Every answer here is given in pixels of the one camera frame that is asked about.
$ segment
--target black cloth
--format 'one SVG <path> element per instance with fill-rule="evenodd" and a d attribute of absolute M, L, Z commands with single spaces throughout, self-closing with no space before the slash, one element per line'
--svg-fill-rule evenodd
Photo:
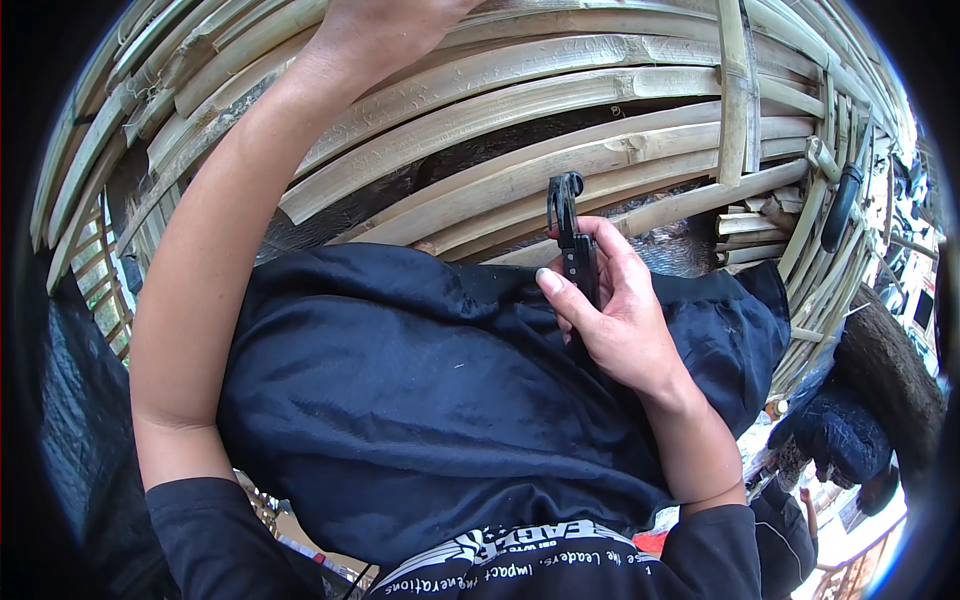
<path fill-rule="evenodd" d="M 739 436 L 789 342 L 777 269 L 655 276 Z M 561 340 L 534 271 L 323 247 L 253 270 L 218 414 L 234 466 L 322 548 L 390 565 L 483 523 L 648 528 L 676 502 L 636 395 Z"/>
<path fill-rule="evenodd" d="M 154 527 L 183 597 L 323 598 L 226 479 L 184 479 L 147 493 Z M 759 597 L 753 513 L 721 506 L 684 518 L 660 560 L 589 520 L 488 525 L 378 578 L 368 598 Z"/>
<path fill-rule="evenodd" d="M 816 538 L 810 538 L 800 504 L 780 486 L 764 488 L 750 508 L 756 517 L 760 595 L 763 600 L 783 600 L 817 566 L 820 546 Z"/>
<path fill-rule="evenodd" d="M 833 377 L 806 406 L 789 411 L 770 434 L 767 445 L 777 449 L 794 436 L 797 448 L 817 468 L 830 465 L 854 484 L 863 484 L 884 471 L 893 447 L 876 418 L 846 381 Z"/>

